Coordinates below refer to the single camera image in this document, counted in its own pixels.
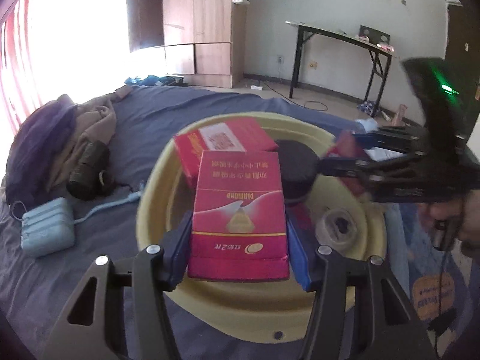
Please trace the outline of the right hand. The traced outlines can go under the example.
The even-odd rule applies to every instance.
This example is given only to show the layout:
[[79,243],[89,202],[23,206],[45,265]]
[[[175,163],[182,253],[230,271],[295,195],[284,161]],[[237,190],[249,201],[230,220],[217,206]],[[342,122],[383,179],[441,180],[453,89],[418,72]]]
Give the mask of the right hand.
[[417,204],[418,219],[422,228],[429,232],[438,221],[459,218],[460,229],[456,238],[462,242],[463,255],[479,263],[480,240],[480,195],[478,190],[471,191],[466,197],[449,202]]

